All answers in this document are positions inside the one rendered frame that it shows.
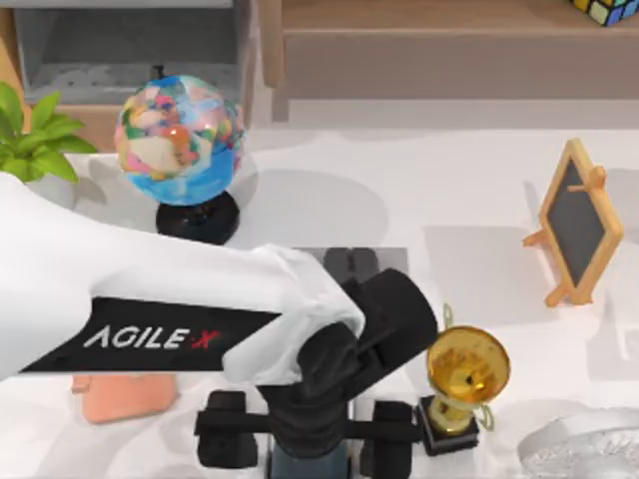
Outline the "grey cabinet with dark inside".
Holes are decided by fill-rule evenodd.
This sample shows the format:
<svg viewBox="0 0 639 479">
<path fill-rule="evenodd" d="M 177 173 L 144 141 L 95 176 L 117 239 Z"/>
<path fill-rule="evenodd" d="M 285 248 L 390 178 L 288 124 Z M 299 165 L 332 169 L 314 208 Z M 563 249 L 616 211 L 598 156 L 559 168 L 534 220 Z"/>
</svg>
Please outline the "grey cabinet with dark inside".
<svg viewBox="0 0 639 479">
<path fill-rule="evenodd" d="M 0 0 L 17 33 L 24 97 L 124 103 L 161 66 L 241 102 L 253 66 L 252 0 Z"/>
</svg>

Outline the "colourful puzzle cube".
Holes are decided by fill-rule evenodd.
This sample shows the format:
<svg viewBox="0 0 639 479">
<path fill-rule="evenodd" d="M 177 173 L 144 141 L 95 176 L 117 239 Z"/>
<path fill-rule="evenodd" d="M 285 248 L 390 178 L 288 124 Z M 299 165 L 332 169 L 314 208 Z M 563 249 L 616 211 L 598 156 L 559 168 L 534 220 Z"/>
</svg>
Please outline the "colourful puzzle cube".
<svg viewBox="0 0 639 479">
<path fill-rule="evenodd" d="M 618 24 L 639 13 L 639 0 L 568 0 L 603 27 Z"/>
</svg>

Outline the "colourful globe on black stand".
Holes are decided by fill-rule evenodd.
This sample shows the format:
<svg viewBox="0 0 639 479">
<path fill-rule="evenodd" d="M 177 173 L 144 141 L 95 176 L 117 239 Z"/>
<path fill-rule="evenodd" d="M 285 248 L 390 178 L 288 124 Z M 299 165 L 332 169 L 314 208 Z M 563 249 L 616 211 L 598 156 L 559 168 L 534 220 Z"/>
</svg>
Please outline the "colourful globe on black stand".
<svg viewBox="0 0 639 479">
<path fill-rule="evenodd" d="M 152 67 L 122 107 L 114 142 L 126 178 L 158 204 L 159 234 L 216 245 L 234 235 L 240 208 L 229 187 L 245 134 L 241 107 L 216 87 Z"/>
</svg>

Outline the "wooden cupboard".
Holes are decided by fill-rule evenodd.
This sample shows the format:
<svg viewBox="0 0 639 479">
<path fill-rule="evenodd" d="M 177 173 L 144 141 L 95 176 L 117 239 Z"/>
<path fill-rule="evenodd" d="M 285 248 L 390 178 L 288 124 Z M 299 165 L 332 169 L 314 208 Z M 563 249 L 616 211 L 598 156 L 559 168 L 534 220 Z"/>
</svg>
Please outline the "wooden cupboard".
<svg viewBox="0 0 639 479">
<path fill-rule="evenodd" d="M 0 82 L 7 83 L 16 91 L 24 126 L 30 129 L 31 106 L 24 99 L 24 83 L 18 34 L 14 12 L 0 7 Z M 119 108 L 112 105 L 61 105 L 59 110 L 84 123 L 78 131 L 80 137 L 92 143 L 99 152 L 114 151 L 113 132 Z"/>
</svg>

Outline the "gold trophy on black base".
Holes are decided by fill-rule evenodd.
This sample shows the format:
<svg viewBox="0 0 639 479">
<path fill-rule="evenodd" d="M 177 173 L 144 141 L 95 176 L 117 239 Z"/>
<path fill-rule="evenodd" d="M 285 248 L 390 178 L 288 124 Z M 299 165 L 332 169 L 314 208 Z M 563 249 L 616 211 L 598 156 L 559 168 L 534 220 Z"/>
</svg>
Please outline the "gold trophy on black base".
<svg viewBox="0 0 639 479">
<path fill-rule="evenodd" d="M 456 325 L 443 306 L 444 330 L 426 352 L 427 379 L 433 393 L 419 399 L 415 416 L 428 456 L 478 445 L 480 428 L 492 431 L 489 402 L 510 378 L 510 358 L 502 343 L 484 329 Z"/>
</svg>

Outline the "wooden framed blackboard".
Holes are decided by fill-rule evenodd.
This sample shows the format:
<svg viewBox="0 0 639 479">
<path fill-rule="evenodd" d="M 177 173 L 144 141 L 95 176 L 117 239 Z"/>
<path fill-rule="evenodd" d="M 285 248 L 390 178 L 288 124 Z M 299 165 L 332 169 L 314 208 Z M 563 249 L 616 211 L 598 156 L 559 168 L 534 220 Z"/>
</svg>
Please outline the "wooden framed blackboard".
<svg viewBox="0 0 639 479">
<path fill-rule="evenodd" d="M 545 304 L 592 301 L 592 292 L 623 239 L 623 227 L 605 190 L 607 173 L 592 164 L 582 142 L 566 142 L 542 202 L 540 230 L 522 240 L 541 244 L 559 273 Z"/>
</svg>

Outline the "salmon-coloured box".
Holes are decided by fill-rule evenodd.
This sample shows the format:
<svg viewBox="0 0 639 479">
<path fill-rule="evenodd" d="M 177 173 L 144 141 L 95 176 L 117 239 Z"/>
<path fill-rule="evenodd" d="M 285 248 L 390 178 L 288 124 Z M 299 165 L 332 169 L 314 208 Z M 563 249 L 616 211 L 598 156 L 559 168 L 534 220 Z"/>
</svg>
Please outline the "salmon-coloured box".
<svg viewBox="0 0 639 479">
<path fill-rule="evenodd" d="M 177 375 L 74 375 L 71 391 L 81 396 L 82 413 L 92 424 L 158 414 L 178 398 Z"/>
</svg>

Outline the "small black object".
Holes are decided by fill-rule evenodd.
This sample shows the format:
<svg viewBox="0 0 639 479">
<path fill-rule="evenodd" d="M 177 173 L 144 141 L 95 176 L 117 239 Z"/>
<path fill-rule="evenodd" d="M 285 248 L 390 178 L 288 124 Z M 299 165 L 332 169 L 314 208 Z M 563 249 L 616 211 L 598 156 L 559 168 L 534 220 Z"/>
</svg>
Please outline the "small black object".
<svg viewBox="0 0 639 479">
<path fill-rule="evenodd" d="M 380 272 L 376 252 L 368 247 L 331 247 L 322 260 L 327 272 L 338 282 L 363 282 Z"/>
</svg>

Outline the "green plant in white pot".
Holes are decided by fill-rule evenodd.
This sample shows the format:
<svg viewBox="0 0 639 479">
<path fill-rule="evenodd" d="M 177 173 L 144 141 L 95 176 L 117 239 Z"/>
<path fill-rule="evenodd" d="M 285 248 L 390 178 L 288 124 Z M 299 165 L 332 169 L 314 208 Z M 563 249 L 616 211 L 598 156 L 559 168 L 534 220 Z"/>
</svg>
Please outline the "green plant in white pot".
<svg viewBox="0 0 639 479">
<path fill-rule="evenodd" d="M 41 98 L 26 130 L 18 94 L 0 82 L 0 173 L 19 179 L 40 197 L 71 210 L 79 177 L 69 154 L 95 154 L 94 145 L 77 135 L 84 123 L 59 113 L 58 92 Z"/>
</svg>

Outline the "wooden open shelf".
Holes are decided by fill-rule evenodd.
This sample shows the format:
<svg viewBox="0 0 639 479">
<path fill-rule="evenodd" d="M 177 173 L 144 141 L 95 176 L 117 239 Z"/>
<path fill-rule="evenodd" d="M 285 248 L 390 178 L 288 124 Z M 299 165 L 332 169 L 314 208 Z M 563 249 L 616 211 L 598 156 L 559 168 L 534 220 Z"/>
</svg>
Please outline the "wooden open shelf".
<svg viewBox="0 0 639 479">
<path fill-rule="evenodd" d="M 568 0 L 256 0 L 273 113 L 291 100 L 639 99 L 639 13 Z"/>
</svg>

